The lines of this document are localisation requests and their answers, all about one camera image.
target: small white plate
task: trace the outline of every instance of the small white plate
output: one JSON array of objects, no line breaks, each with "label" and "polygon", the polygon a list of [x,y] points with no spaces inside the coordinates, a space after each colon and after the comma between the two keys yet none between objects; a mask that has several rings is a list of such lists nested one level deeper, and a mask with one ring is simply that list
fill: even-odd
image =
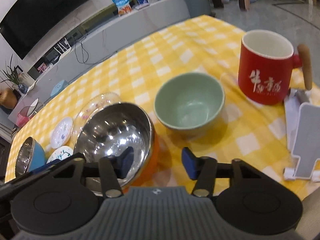
[{"label": "small white plate", "polygon": [[71,117],[66,117],[57,124],[56,128],[54,128],[52,132],[50,139],[50,144],[53,149],[60,148],[61,146],[65,145],[66,142],[70,139],[72,124],[73,120]]},{"label": "small white plate", "polygon": [[59,149],[56,149],[53,154],[49,157],[47,163],[54,161],[55,159],[64,160],[73,155],[73,149],[69,146],[62,146]]}]

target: wooden handle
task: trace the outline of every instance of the wooden handle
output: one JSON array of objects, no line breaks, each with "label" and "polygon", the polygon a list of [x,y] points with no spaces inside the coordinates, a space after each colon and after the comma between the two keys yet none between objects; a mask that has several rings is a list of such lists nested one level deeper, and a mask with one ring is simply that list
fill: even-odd
[{"label": "wooden handle", "polygon": [[302,61],[304,86],[306,90],[311,90],[312,89],[312,69],[311,69],[310,50],[307,45],[299,44],[298,53]]}]

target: blue bowl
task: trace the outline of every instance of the blue bowl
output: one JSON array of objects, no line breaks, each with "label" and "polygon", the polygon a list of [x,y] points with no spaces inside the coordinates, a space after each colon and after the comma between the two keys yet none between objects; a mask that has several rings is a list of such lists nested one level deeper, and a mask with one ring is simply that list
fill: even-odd
[{"label": "blue bowl", "polygon": [[41,145],[32,137],[28,137],[18,153],[15,175],[23,175],[45,165],[45,152]]}]

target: gray trash can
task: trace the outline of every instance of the gray trash can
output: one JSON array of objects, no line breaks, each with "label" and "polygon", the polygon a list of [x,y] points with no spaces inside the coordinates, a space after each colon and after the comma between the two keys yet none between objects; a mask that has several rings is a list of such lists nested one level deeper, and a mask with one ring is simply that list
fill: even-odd
[{"label": "gray trash can", "polygon": [[190,17],[194,18],[203,14],[212,15],[211,7],[208,0],[185,0]]}]

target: glass bowl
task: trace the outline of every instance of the glass bowl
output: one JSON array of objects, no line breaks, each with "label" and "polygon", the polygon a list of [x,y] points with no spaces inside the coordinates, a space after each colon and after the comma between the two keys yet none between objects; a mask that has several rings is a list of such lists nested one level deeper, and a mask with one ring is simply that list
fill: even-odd
[{"label": "glass bowl", "polygon": [[82,130],[82,127],[85,125],[85,123],[91,115],[101,111],[108,105],[112,105],[120,101],[121,99],[116,93],[108,92],[105,94],[98,95],[95,98],[91,99],[89,102],[87,102],[81,109],[81,111],[78,113],[78,115],[75,118],[75,121],[73,122],[71,132],[73,145],[75,145],[78,135]]}]

